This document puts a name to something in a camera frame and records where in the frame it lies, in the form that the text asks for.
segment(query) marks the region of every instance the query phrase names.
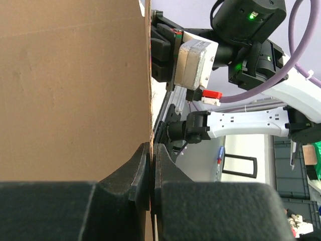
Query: green object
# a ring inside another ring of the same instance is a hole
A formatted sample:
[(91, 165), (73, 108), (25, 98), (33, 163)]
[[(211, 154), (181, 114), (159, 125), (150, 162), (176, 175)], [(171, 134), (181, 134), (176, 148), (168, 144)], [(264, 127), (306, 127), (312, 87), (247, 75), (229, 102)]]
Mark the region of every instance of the green object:
[(321, 179), (321, 142), (312, 144), (315, 149), (317, 164), (314, 166), (317, 178)]

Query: cardboard sheet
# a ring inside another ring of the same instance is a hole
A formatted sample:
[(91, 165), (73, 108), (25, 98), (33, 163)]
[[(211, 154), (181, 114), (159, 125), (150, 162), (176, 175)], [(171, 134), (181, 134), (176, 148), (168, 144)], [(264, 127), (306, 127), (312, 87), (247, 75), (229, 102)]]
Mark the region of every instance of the cardboard sheet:
[(138, 0), (12, 0), (0, 16), (1, 180), (101, 180), (150, 140)]

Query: red clip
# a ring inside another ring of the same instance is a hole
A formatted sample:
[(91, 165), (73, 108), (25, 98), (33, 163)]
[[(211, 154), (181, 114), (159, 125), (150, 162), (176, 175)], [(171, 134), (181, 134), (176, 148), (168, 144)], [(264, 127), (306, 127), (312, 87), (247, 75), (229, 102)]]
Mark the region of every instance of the red clip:
[(220, 99), (222, 96), (223, 94), (221, 92), (211, 91), (208, 89), (203, 90), (203, 94), (202, 94), (202, 97), (212, 98), (212, 99)]

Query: robotic arm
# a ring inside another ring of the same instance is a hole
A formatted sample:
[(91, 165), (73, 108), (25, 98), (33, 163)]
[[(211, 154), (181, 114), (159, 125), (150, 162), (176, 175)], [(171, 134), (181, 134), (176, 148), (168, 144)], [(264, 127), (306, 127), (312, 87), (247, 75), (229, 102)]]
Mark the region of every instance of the robotic arm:
[[(229, 68), (230, 83), (251, 90), (289, 60), (267, 39), (286, 16), (284, 1), (218, 1), (222, 2), (211, 21), (213, 29), (207, 30), (183, 29), (162, 12), (153, 13), (152, 76), (167, 82), (168, 91), (175, 85), (186, 88), (187, 101), (220, 105), (222, 94), (206, 90), (212, 71), (219, 67)], [(225, 135), (268, 134), (290, 137), (295, 143), (321, 140), (321, 88), (292, 68), (262, 93), (288, 106), (246, 113), (193, 112), (184, 122), (169, 123), (169, 138), (198, 143)]]

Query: black handle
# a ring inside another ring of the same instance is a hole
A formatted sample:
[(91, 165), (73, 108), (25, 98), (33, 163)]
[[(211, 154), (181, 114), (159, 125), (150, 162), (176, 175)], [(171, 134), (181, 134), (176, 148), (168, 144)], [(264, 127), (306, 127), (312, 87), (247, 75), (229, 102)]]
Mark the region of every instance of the black handle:
[[(253, 174), (224, 170), (224, 164), (225, 164), (225, 158), (226, 157), (253, 161)], [(240, 176), (240, 177), (249, 177), (249, 178), (256, 179), (256, 177), (257, 177), (257, 159), (255, 157), (244, 157), (244, 156), (238, 156), (238, 155), (225, 154), (222, 173), (235, 175), (235, 176)]]

